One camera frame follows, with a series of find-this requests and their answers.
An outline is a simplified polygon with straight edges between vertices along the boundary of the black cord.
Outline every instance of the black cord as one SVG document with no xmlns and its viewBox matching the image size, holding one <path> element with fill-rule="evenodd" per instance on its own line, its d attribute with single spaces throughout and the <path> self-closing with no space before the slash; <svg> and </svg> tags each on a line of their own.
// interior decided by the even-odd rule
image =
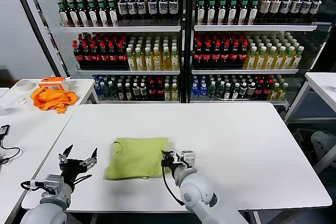
<svg viewBox="0 0 336 224">
<path fill-rule="evenodd" d="M 168 189 L 169 193 L 173 196 L 173 198 L 177 201 L 177 203 L 179 203 L 181 206 L 184 206 L 185 204 L 183 203 L 183 201 L 179 200 L 178 198 L 176 198 L 176 196 L 173 194 L 173 192 L 170 190 L 167 181 L 166 181 L 166 177 L 164 175 L 164 167 L 162 166 L 162 176 L 163 176 L 163 181 L 164 184 L 166 185 L 166 188 Z"/>
<path fill-rule="evenodd" d="M 17 150 L 17 153 L 15 153 L 13 156 L 11 157 L 7 157 L 4 159 L 0 159 L 0 165 L 6 164 L 11 158 L 15 157 L 16 155 L 18 155 L 20 153 L 20 148 L 19 147 L 11 147 L 11 148 L 5 148 L 2 144 L 3 141 L 3 137 L 0 137 L 0 147 L 4 150 Z"/>
</svg>

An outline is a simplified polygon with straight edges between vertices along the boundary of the bottle label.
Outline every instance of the bottle label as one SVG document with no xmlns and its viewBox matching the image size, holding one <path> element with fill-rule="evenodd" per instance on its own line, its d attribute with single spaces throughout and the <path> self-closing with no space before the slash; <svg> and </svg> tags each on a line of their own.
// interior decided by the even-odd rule
<svg viewBox="0 0 336 224">
<path fill-rule="evenodd" d="M 237 56 L 236 54 L 229 54 L 229 59 L 230 60 L 236 60 L 237 59 Z"/>
<path fill-rule="evenodd" d="M 270 13 L 277 13 L 280 8 L 281 1 L 272 1 L 271 6 L 269 7 L 269 12 Z"/>
<path fill-rule="evenodd" d="M 220 54 L 219 57 L 221 58 L 221 60 L 227 60 L 229 58 L 229 54 Z"/>
<path fill-rule="evenodd" d="M 282 69 L 289 69 L 289 64 L 292 61 L 292 58 L 287 58 L 285 64 L 283 64 Z"/>
<path fill-rule="evenodd" d="M 159 11 L 160 11 L 160 14 L 167 14 L 168 13 L 168 2 L 167 1 L 160 1 L 160 4 L 159 4 Z"/>
<path fill-rule="evenodd" d="M 137 4 L 136 2 L 127 2 L 127 9 L 129 14 L 137 14 Z"/>
<path fill-rule="evenodd" d="M 120 15 L 126 15 L 128 13 L 126 3 L 118 3 L 118 9 L 119 9 Z"/>
<path fill-rule="evenodd" d="M 210 60 L 210 55 L 203 55 L 203 60 Z"/>
<path fill-rule="evenodd" d="M 224 24 L 224 18 L 225 18 L 225 9 L 220 9 L 218 12 L 218 25 Z"/>
<path fill-rule="evenodd" d="M 272 63 L 273 63 L 273 58 L 269 58 L 266 62 L 265 69 L 271 69 Z"/>
<path fill-rule="evenodd" d="M 133 59 L 128 59 L 128 65 L 130 66 L 130 70 L 131 71 L 135 70 L 134 60 Z"/>
<path fill-rule="evenodd" d="M 309 9 L 309 13 L 310 14 L 316 14 L 317 11 L 319 10 L 320 8 L 320 5 L 321 5 L 321 2 L 320 1 L 313 1 L 313 3 L 311 4 L 311 7 Z"/>
<path fill-rule="evenodd" d="M 157 14 L 158 3 L 157 2 L 148 2 L 148 8 L 150 14 Z"/>
<path fill-rule="evenodd" d="M 179 11 L 179 3 L 177 1 L 169 1 L 170 14 L 177 14 Z"/>
<path fill-rule="evenodd" d="M 292 6 L 290 7 L 290 11 L 291 13 L 298 13 L 300 10 L 302 2 L 298 2 L 298 1 L 293 1 L 292 2 Z"/>
<path fill-rule="evenodd" d="M 152 70 L 152 59 L 146 59 L 147 70 Z"/>
<path fill-rule="evenodd" d="M 202 57 L 203 57 L 202 54 L 200 54 L 200 55 L 194 54 L 194 59 L 195 59 L 195 60 L 201 60 Z"/>
<path fill-rule="evenodd" d="M 245 60 L 246 59 L 246 54 L 238 54 L 238 59 L 239 60 Z"/>
<path fill-rule="evenodd" d="M 99 26 L 96 13 L 94 11 L 89 12 L 93 26 Z"/>
<path fill-rule="evenodd" d="M 308 13 L 310 6 L 311 2 L 303 1 L 299 12 L 302 14 Z"/>
<path fill-rule="evenodd" d="M 250 12 L 250 16 L 248 17 L 248 25 L 253 25 L 255 20 L 256 20 L 256 15 L 257 15 L 258 10 L 257 9 L 252 9 Z"/>
<path fill-rule="evenodd" d="M 71 18 L 72 18 L 73 24 L 74 24 L 76 27 L 79 27 L 79 21 L 78 21 L 77 13 L 75 13 L 75 12 L 70 12 L 70 16 L 71 16 Z"/>
<path fill-rule="evenodd" d="M 100 15 L 101 23 L 103 24 L 103 26 L 108 26 L 106 12 L 103 10 L 100 10 L 99 15 Z"/>
<path fill-rule="evenodd" d="M 198 25 L 202 25 L 203 24 L 203 20 L 204 20 L 204 10 L 203 9 L 199 9 L 197 11 L 197 24 Z"/>
<path fill-rule="evenodd" d="M 59 15 L 61 16 L 64 26 L 69 27 L 69 20 L 67 14 L 65 12 L 59 12 Z"/>
<path fill-rule="evenodd" d="M 137 65 L 138 65 L 138 70 L 143 70 L 143 68 L 142 68 L 142 59 L 136 59 L 137 61 Z"/>
<path fill-rule="evenodd" d="M 247 14 L 247 9 L 241 9 L 240 10 L 239 20 L 238 20 L 239 25 L 243 25 L 245 23 L 246 14 Z"/>
<path fill-rule="evenodd" d="M 212 25 L 212 23 L 214 21 L 214 17 L 215 17 L 215 10 L 214 9 L 210 9 L 208 11 L 208 19 L 207 19 L 207 24 L 208 25 Z"/>
<path fill-rule="evenodd" d="M 296 58 L 293 62 L 292 69 L 296 69 L 298 67 L 298 64 L 300 62 L 301 58 Z"/>
<path fill-rule="evenodd" d="M 262 69 L 264 58 L 259 58 L 257 62 L 256 69 Z"/>
<path fill-rule="evenodd" d="M 236 9 L 231 9 L 229 11 L 229 17 L 228 17 L 228 20 L 227 20 L 227 24 L 232 25 L 235 21 L 235 17 L 236 17 Z"/>
<path fill-rule="evenodd" d="M 165 101 L 170 101 L 170 93 L 165 93 L 164 94 L 164 100 Z"/>
<path fill-rule="evenodd" d="M 177 58 L 172 58 L 172 68 L 173 70 L 177 70 Z"/>
<path fill-rule="evenodd" d="M 277 61 L 275 62 L 274 69 L 279 69 L 281 63 L 282 63 L 282 58 L 278 58 Z"/>
<path fill-rule="evenodd" d="M 246 69 L 252 69 L 255 58 L 249 58 Z"/>
<path fill-rule="evenodd" d="M 146 14 L 145 2 L 137 2 L 136 7 L 139 14 Z"/>
<path fill-rule="evenodd" d="M 86 16 L 86 13 L 81 10 L 79 12 L 79 17 L 82 20 L 83 26 L 88 27 L 89 26 L 89 21 L 88 21 L 88 18 Z"/>
</svg>

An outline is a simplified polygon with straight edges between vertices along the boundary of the black cable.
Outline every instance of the black cable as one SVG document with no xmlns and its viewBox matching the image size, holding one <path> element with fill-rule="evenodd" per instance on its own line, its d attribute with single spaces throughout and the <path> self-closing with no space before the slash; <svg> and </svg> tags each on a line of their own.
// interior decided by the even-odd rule
<svg viewBox="0 0 336 224">
<path fill-rule="evenodd" d="M 162 176 L 163 176 L 163 181 L 164 184 L 166 185 L 167 190 L 169 191 L 169 193 L 173 196 L 173 198 L 177 201 L 177 203 L 179 203 L 181 206 L 184 206 L 185 204 L 183 203 L 183 201 L 179 200 L 178 198 L 176 198 L 176 196 L 173 194 L 173 192 L 170 190 L 167 181 L 166 181 L 166 177 L 164 175 L 164 167 L 162 166 Z"/>
</svg>

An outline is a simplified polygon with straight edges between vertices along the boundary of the bottle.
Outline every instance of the bottle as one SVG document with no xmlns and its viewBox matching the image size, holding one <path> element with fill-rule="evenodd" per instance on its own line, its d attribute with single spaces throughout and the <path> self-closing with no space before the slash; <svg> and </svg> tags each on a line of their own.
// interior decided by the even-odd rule
<svg viewBox="0 0 336 224">
<path fill-rule="evenodd" d="M 247 14 L 247 3 L 248 0 L 241 0 L 238 16 L 238 25 L 243 25 L 245 23 L 246 14 Z"/>
<path fill-rule="evenodd" d="M 284 46 L 281 46 L 279 48 L 278 54 L 274 58 L 273 64 L 271 66 L 271 69 L 280 69 L 280 66 L 282 64 L 283 58 L 285 56 L 286 48 Z"/>
<path fill-rule="evenodd" d="M 298 68 L 298 64 L 302 58 L 302 52 L 304 50 L 304 47 L 303 46 L 299 46 L 298 47 L 298 50 L 296 51 L 293 59 L 292 59 L 292 62 L 290 63 L 290 66 L 289 68 L 290 69 L 297 69 Z"/>
<path fill-rule="evenodd" d="M 208 100 L 213 100 L 214 96 L 215 96 L 215 92 L 216 92 L 216 82 L 212 81 L 211 85 L 209 86 L 208 90 L 207 90 L 207 99 Z"/>
<path fill-rule="evenodd" d="M 212 25 L 215 18 L 215 2 L 216 0 L 209 0 L 207 7 L 207 25 Z"/>
<path fill-rule="evenodd" d="M 280 8 L 281 0 L 271 0 L 271 4 L 268 10 L 268 17 L 275 18 L 278 14 Z"/>
<path fill-rule="evenodd" d="M 253 25 L 256 21 L 256 15 L 258 12 L 258 4 L 259 4 L 259 0 L 252 1 L 251 7 L 249 8 L 248 21 L 247 21 L 248 25 Z"/>
<path fill-rule="evenodd" d="M 247 91 L 246 91 L 247 98 L 251 98 L 252 96 L 254 96 L 255 90 L 256 90 L 256 84 L 255 82 L 251 82 L 251 85 L 247 87 Z"/>
<path fill-rule="evenodd" d="M 267 95 L 267 100 L 268 101 L 275 101 L 277 94 L 278 94 L 278 90 L 279 90 L 280 84 L 279 83 L 274 83 L 274 88 L 271 90 L 271 92 Z"/>
<path fill-rule="evenodd" d="M 159 2 L 159 12 L 160 18 L 166 19 L 168 16 L 168 1 L 167 0 L 160 0 Z"/>
<path fill-rule="evenodd" d="M 282 63 L 280 65 L 280 69 L 289 69 L 290 63 L 292 62 L 294 58 L 294 50 L 295 47 L 290 46 L 287 50 L 287 53 L 285 54 L 284 59 L 282 60 Z"/>
<path fill-rule="evenodd" d="M 235 22 L 236 11 L 237 11 L 236 4 L 237 4 L 237 0 L 230 1 L 230 6 L 228 8 L 228 11 L 229 11 L 228 20 L 227 20 L 228 25 L 233 25 Z"/>
<path fill-rule="evenodd" d="M 164 84 L 164 100 L 165 101 L 170 101 L 171 100 L 169 83 Z"/>
<path fill-rule="evenodd" d="M 262 64 L 262 69 L 271 69 L 276 51 L 277 47 L 272 46 L 270 52 L 265 56 L 264 64 Z"/>
<path fill-rule="evenodd" d="M 256 60 L 256 52 L 257 47 L 251 47 L 251 50 L 245 60 L 244 69 L 253 69 L 253 65 Z"/>
<path fill-rule="evenodd" d="M 196 5 L 196 21 L 198 25 L 203 25 L 204 23 L 204 0 L 198 0 Z"/>
<path fill-rule="evenodd" d="M 219 0 L 219 5 L 217 8 L 217 24 L 218 25 L 223 25 L 225 21 L 225 11 L 226 11 L 226 0 Z"/>
<path fill-rule="evenodd" d="M 172 64 L 169 55 L 169 48 L 163 47 L 163 58 L 162 58 L 162 69 L 163 70 L 171 70 Z"/>
</svg>

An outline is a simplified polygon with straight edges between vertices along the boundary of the orange cloth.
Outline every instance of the orange cloth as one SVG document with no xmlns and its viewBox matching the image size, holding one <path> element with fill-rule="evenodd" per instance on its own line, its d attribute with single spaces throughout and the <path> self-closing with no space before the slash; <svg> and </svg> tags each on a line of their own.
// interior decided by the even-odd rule
<svg viewBox="0 0 336 224">
<path fill-rule="evenodd" d="M 77 101 L 77 96 L 72 91 L 39 88 L 30 96 L 34 106 L 41 110 L 56 110 L 57 113 L 65 113 L 68 105 Z"/>
</svg>

